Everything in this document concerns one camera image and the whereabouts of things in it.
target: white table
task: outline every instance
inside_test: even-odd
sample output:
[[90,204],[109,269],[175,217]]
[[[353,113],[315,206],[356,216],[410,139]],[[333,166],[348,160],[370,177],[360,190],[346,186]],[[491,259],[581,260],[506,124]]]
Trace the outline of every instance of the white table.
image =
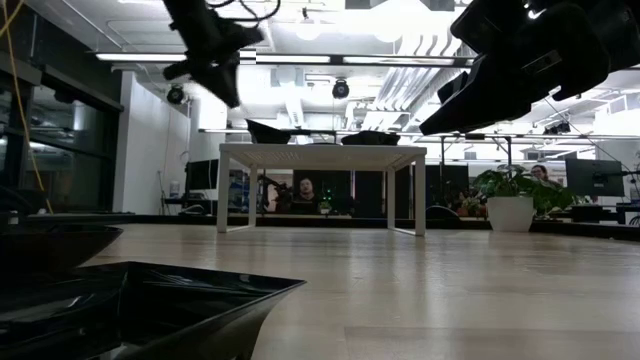
[[[266,145],[220,144],[220,183],[218,184],[219,233],[256,225],[258,169],[355,170],[387,172],[387,227],[416,236],[425,233],[425,164],[427,149],[408,146]],[[249,225],[227,227],[229,202],[229,161],[234,159],[251,170]],[[397,229],[396,171],[415,162],[415,232]]]

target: wooden table surface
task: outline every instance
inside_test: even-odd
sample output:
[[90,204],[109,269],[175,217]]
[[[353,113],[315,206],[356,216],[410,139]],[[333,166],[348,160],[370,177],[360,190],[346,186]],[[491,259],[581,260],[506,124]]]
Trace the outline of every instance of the wooden table surface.
[[640,359],[640,247],[542,234],[126,225],[122,260],[305,279],[254,360]]

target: table leg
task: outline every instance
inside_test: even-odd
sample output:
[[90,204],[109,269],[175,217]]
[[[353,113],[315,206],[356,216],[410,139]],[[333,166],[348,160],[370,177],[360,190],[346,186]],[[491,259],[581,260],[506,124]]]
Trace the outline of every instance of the table leg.
[[218,220],[219,233],[227,232],[227,213],[229,211],[229,153],[220,152],[220,181],[218,182]]
[[249,177],[249,226],[256,226],[256,210],[258,207],[258,167],[251,167]]
[[396,227],[396,170],[387,169],[387,228]]
[[426,232],[426,213],[425,213],[425,187],[426,187],[426,174],[424,156],[416,159],[416,198],[415,198],[415,220],[416,220],[416,236],[424,236]]

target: black plastic tray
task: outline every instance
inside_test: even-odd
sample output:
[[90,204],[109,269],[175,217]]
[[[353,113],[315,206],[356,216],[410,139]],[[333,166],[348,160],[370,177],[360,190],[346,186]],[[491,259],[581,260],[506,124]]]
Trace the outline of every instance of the black plastic tray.
[[0,359],[248,360],[305,283],[135,262],[0,280]]
[[73,269],[121,234],[121,229],[94,225],[12,226],[0,232],[0,272]]

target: potted plant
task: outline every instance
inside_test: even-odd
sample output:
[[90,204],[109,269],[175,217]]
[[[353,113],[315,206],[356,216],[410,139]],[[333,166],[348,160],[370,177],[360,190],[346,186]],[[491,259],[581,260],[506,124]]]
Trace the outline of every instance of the potted plant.
[[529,231],[535,215],[547,216],[574,202],[569,190],[539,180],[519,165],[487,170],[478,176],[474,186],[488,199],[489,222],[494,231]]

